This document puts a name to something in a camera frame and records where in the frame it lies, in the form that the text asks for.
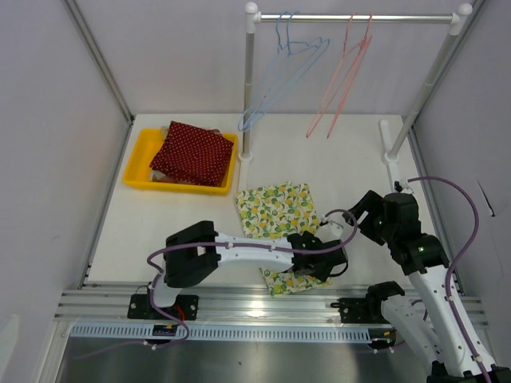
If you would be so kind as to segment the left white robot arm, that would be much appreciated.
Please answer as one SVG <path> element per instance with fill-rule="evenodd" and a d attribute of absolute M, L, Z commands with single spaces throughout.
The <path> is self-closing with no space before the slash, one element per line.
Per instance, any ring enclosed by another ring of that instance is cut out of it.
<path fill-rule="evenodd" d="M 326 282 L 346 267 L 347 254 L 339 238 L 320 239 L 309 231 L 280 239 L 242 239 L 218 232 L 204 220 L 166 239 L 166 247 L 149 256 L 158 280 L 130 298 L 129 319 L 181 321 L 197 317 L 199 297 L 181 291 L 199 285 L 220 268 L 258 267 Z"/>

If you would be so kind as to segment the lemon print skirt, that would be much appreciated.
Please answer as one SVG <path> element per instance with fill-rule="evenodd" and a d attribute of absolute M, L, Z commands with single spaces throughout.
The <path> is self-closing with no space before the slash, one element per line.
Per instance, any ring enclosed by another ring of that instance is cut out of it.
<path fill-rule="evenodd" d="M 249 239 L 280 239 L 319 229 L 314 202 L 307 184 L 284 183 L 237 193 L 235 197 L 244 236 Z M 262 268 L 260 273 L 272 296 L 287 295 L 329 286 L 311 276 Z"/>

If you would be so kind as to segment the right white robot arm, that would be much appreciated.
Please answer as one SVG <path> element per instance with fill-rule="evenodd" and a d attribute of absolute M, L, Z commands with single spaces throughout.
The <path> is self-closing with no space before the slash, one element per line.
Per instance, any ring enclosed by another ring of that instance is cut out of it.
<path fill-rule="evenodd" d="M 424 321 L 396 282 L 367 290 L 364 310 L 374 322 L 389 322 L 428 370 L 428 382 L 508 382 L 478 337 L 456 291 L 450 262 L 439 239 L 422 232 L 413 195 L 368 191 L 344 220 L 366 238 L 387 246 L 426 309 Z"/>

